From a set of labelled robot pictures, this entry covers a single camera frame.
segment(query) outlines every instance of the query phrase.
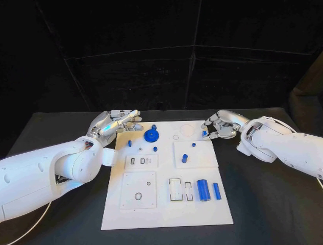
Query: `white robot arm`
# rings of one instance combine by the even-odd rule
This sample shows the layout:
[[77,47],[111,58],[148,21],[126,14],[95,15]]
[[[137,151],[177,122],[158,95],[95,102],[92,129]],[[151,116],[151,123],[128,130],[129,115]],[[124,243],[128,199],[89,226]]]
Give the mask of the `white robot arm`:
[[0,222],[15,218],[89,182],[101,164],[111,166],[115,150],[103,148],[116,133],[141,130],[139,112],[102,112],[86,136],[0,160]]
[[232,138],[239,132],[236,149],[245,155],[253,155],[265,162],[278,158],[288,167],[323,179],[323,138],[295,133],[285,123],[269,117],[249,120],[226,110],[210,116],[201,128],[210,124],[216,132],[204,134],[204,140]]

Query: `white board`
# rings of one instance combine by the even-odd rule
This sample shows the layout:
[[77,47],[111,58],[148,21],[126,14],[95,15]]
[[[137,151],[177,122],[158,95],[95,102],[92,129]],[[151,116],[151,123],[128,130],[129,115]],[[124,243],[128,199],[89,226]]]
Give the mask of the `white board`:
[[[118,134],[115,144],[118,156],[115,166],[111,169],[101,224],[102,230],[232,224],[212,143],[210,141],[201,141],[201,123],[203,121],[141,122],[142,131]],[[152,124],[157,126],[160,138],[154,143],[148,143],[142,139],[142,134]],[[181,154],[181,145],[187,148],[191,142],[196,142],[196,147],[188,152],[190,167],[177,168],[176,155]],[[151,161],[152,164],[148,165],[138,163],[138,166],[125,166],[131,161],[131,156],[137,158],[139,155],[157,155],[157,164]],[[196,156],[199,156],[200,160],[207,159],[201,161],[206,166],[201,166],[199,160],[194,160]],[[129,175],[129,173],[131,178],[125,181],[124,175]],[[154,173],[155,192],[151,189],[141,189],[147,187],[145,182],[151,182],[152,179],[148,181],[139,176],[134,178],[132,174],[135,173],[139,173],[141,176],[150,176]],[[170,200],[168,179],[180,179],[181,201]],[[207,180],[210,193],[207,202],[199,200],[196,185],[199,179]],[[126,183],[134,185],[131,189],[125,188]],[[213,183],[219,185],[220,200],[214,198]],[[178,186],[176,187],[174,194],[178,194]],[[155,194],[154,206],[151,205],[154,204],[152,202],[150,204],[152,193]],[[122,202],[129,202],[126,204],[128,208],[121,206]]]

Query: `black backdrop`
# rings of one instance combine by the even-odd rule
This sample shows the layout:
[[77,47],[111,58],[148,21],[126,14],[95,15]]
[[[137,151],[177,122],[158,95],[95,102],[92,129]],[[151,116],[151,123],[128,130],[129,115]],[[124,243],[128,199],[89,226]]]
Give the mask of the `black backdrop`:
[[0,0],[0,157],[33,112],[284,106],[323,0]]

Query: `robotic hand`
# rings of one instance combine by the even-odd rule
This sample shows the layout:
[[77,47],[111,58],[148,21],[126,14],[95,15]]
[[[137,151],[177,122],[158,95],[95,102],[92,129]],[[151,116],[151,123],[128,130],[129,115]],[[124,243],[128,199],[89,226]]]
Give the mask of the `robotic hand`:
[[139,112],[102,112],[86,136],[0,160],[0,222],[15,218],[89,182],[101,164],[114,164],[115,150],[103,148],[116,133],[142,130]]
[[216,132],[204,134],[204,140],[217,137],[229,139],[239,132],[240,142],[236,149],[245,155],[253,155],[265,162],[279,158],[288,167],[323,179],[323,138],[297,133],[276,119],[261,117],[249,120],[226,110],[217,111],[210,116],[201,128],[210,124]]

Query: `black tablecloth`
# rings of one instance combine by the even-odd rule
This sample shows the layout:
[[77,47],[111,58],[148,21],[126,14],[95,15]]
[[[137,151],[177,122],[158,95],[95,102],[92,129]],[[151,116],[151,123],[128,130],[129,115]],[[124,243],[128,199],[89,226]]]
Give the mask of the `black tablecloth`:
[[[292,127],[281,108],[233,110],[249,119],[272,116]],[[144,111],[142,121],[204,120],[214,110]],[[98,112],[33,114],[8,155],[75,140]],[[232,225],[101,231],[109,168],[52,202],[44,218],[17,244],[323,244],[323,191],[315,179],[278,160],[236,151],[239,136],[212,141]],[[30,228],[44,207],[0,224],[0,244]]]

